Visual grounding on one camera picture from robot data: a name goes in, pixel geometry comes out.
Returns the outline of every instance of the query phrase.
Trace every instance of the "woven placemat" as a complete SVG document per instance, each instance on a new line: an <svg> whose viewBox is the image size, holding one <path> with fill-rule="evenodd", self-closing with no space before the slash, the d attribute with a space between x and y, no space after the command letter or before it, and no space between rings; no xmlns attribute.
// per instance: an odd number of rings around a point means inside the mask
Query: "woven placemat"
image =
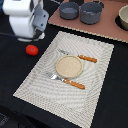
<svg viewBox="0 0 128 128"><path fill-rule="evenodd" d="M113 48L111 44L60 31L14 96L82 128L89 128ZM97 63L82 60L82 74L72 79L85 85L84 90L45 76L46 71L58 75L55 64L64 56L58 49L98 60Z"/></svg>

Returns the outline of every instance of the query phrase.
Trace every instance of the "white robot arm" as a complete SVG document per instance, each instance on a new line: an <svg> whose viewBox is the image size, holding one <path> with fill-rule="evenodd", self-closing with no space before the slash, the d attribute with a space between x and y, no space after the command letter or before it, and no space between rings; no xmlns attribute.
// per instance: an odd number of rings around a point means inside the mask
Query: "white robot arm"
<svg viewBox="0 0 128 128"><path fill-rule="evenodd" d="M43 9L42 0L4 0L3 11L9 15L14 34L20 41L31 41L40 31L42 39L49 14Z"/></svg>

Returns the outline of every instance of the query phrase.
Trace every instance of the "red object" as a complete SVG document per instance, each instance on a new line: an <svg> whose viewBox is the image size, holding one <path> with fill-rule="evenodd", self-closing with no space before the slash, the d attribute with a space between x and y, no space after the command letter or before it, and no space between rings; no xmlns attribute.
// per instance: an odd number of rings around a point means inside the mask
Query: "red object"
<svg viewBox="0 0 128 128"><path fill-rule="evenodd" d="M32 56L35 56L38 54L38 48L34 45L28 45L26 47L26 53Z"/></svg>

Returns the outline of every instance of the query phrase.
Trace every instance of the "knife handle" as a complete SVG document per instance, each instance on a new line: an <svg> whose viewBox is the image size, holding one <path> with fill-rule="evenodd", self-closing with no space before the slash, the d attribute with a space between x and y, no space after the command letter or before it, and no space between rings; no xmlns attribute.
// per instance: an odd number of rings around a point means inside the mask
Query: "knife handle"
<svg viewBox="0 0 128 128"><path fill-rule="evenodd" d="M78 55L78 57L79 57L80 59L92 61L92 62L94 62L94 63L97 62L97 59L95 59L95 58L91 58L91 57L87 57L87 56L83 56L83 55Z"/></svg>
<svg viewBox="0 0 128 128"><path fill-rule="evenodd" d="M75 86L75 87L77 87L77 88L80 88L80 89L85 89L85 86L84 86L84 85L79 84L79 83L76 83L76 82L73 82L73 81L71 81L71 80L64 79L63 82L64 82L64 83L67 83L67 84L70 84L70 85L72 85L72 86Z"/></svg>

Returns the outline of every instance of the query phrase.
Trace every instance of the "table surface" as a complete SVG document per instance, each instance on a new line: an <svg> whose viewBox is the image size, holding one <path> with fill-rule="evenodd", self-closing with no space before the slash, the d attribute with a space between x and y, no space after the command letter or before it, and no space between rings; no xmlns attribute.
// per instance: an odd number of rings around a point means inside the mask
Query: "table surface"
<svg viewBox="0 0 128 128"><path fill-rule="evenodd" d="M44 9L50 16L58 6L50 0L44 0ZM20 42L13 38L0 36L0 105L31 116L52 128L79 128L54 114L13 97L13 93L22 84L59 31L114 45L91 128L127 128L128 44L50 24L47 24L45 38L38 42ZM8 16L0 15L0 32L13 33ZM25 49L29 44L39 48L37 56L26 54Z"/></svg>

